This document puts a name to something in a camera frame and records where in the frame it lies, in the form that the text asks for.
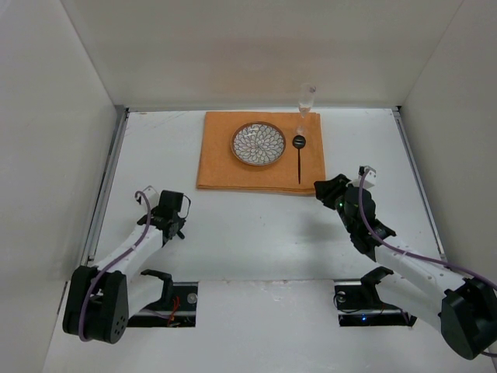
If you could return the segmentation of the black slotted spoon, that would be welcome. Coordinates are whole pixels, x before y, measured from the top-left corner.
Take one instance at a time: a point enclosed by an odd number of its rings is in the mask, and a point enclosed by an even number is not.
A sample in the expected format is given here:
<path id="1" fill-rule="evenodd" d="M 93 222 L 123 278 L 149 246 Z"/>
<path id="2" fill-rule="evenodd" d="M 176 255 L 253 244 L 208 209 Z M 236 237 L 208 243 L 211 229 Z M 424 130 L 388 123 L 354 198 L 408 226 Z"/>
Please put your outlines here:
<path id="1" fill-rule="evenodd" d="M 306 138 L 298 134 L 293 138 L 292 145 L 297 149 L 297 181 L 301 184 L 301 150 L 306 145 Z"/>

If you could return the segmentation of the orange cloth placemat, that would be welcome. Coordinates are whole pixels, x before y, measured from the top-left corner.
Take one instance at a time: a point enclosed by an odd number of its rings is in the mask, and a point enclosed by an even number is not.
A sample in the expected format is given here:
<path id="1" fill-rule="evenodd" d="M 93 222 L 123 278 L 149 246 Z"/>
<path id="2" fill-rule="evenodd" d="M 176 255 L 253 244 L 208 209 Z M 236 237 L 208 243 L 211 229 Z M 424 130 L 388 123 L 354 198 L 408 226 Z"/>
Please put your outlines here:
<path id="1" fill-rule="evenodd" d="M 301 184 L 297 181 L 297 149 L 292 145 L 300 118 L 299 113 L 206 113 L 196 187 L 201 190 L 313 195 L 314 182 L 326 179 L 321 116 L 309 113 L 304 119 L 306 145 L 301 150 Z M 238 161 L 231 151 L 231 139 L 237 129 L 256 121 L 274 124 L 286 139 L 282 157 L 269 166 L 246 165 Z"/>

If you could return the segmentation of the patterned ceramic plate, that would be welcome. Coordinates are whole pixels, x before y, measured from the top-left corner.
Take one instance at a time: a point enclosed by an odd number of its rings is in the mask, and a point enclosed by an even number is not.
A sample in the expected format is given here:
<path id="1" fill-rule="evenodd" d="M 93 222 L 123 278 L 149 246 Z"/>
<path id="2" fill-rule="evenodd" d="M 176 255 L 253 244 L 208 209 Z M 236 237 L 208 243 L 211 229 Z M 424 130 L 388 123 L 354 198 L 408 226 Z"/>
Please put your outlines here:
<path id="1" fill-rule="evenodd" d="M 242 125 L 233 134 L 231 151 L 235 158 L 249 166 L 269 166 L 286 150 L 283 132 L 274 124 L 256 121 Z"/>

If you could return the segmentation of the clear wine glass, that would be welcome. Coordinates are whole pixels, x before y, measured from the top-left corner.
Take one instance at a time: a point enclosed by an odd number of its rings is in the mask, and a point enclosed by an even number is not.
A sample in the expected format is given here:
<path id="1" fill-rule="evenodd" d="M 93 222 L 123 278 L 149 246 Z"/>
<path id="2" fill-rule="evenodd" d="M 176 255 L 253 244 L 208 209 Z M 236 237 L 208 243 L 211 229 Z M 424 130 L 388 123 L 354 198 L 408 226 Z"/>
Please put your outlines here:
<path id="1" fill-rule="evenodd" d="M 314 101 L 315 101 L 316 87 L 311 83 L 304 83 L 301 85 L 299 99 L 298 99 L 298 110 L 300 113 L 300 120 L 296 129 L 297 135 L 304 135 L 304 119 L 310 113 Z"/>

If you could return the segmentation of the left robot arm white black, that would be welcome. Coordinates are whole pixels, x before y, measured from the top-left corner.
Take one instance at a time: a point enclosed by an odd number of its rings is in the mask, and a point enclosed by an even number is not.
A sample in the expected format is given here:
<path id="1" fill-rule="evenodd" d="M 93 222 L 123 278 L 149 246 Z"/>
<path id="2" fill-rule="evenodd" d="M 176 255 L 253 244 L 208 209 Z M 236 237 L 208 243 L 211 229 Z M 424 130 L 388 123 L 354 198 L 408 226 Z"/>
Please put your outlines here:
<path id="1" fill-rule="evenodd" d="M 62 328 L 82 342 L 115 344 L 129 327 L 194 326 L 198 286 L 147 269 L 148 260 L 174 238 L 182 239 L 186 217 L 180 214 L 189 198 L 163 190 L 157 205 L 148 193 L 134 195 L 146 213 L 128 238 L 111 254 L 72 274 Z"/>

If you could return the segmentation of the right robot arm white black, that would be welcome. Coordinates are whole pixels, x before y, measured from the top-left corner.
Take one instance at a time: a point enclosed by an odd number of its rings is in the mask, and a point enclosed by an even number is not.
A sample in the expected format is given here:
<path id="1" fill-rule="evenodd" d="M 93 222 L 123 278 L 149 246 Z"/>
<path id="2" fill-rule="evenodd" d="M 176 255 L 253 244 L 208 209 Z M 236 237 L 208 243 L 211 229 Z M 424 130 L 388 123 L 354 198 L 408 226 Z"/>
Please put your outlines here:
<path id="1" fill-rule="evenodd" d="M 392 305 L 430 324 L 462 358 L 488 355 L 496 342 L 495 283 L 404 244 L 376 217 L 368 190 L 375 180 L 375 171 L 362 167 L 356 180 L 339 174 L 314 183 L 316 198 L 337 212 L 354 248 L 378 265 L 361 279 L 369 304 Z"/>

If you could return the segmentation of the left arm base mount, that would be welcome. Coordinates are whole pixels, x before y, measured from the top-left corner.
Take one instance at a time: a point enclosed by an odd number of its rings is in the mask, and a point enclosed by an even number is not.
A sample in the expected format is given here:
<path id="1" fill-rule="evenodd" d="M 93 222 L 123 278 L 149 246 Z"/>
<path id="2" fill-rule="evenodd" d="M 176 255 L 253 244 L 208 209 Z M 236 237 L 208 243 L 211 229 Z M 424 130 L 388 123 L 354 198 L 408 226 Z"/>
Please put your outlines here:
<path id="1" fill-rule="evenodd" d="M 130 328 L 187 328 L 196 325 L 197 282 L 176 282 L 171 274 L 143 270 L 131 282 Z"/>

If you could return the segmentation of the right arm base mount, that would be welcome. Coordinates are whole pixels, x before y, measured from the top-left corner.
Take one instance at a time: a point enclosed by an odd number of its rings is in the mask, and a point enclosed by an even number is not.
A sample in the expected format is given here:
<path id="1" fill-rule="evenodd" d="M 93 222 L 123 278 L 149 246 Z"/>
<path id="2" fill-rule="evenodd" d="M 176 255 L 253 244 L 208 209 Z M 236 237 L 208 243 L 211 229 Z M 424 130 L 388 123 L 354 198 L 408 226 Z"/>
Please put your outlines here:
<path id="1" fill-rule="evenodd" d="M 417 318 L 403 309 L 381 301 L 376 286 L 392 270 L 377 267 L 360 279 L 340 280 L 334 284 L 333 304 L 341 327 L 406 326 L 413 327 Z"/>

